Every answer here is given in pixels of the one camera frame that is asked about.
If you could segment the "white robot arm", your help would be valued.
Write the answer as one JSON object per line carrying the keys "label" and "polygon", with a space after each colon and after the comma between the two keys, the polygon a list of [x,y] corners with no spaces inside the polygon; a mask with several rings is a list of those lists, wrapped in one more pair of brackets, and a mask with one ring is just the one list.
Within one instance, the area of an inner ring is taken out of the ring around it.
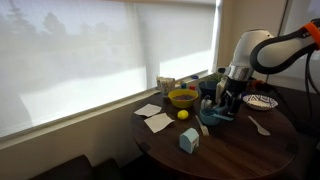
{"label": "white robot arm", "polygon": [[261,74],[277,74],[289,68],[305,54],[320,48],[320,19],[311,20],[298,30],[274,37],[264,29],[245,32],[234,50],[228,67],[218,72],[227,76],[220,107],[229,115],[240,108],[241,95],[247,88],[254,71]]}

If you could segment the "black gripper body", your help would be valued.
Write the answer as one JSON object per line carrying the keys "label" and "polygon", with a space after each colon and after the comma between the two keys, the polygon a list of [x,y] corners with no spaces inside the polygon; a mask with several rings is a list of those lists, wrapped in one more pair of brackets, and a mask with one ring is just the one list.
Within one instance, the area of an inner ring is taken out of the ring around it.
{"label": "black gripper body", "polygon": [[253,78],[250,78],[248,81],[236,81],[227,78],[220,103],[220,107],[226,108],[226,114],[235,115],[239,111],[242,98],[252,92],[252,81]]}

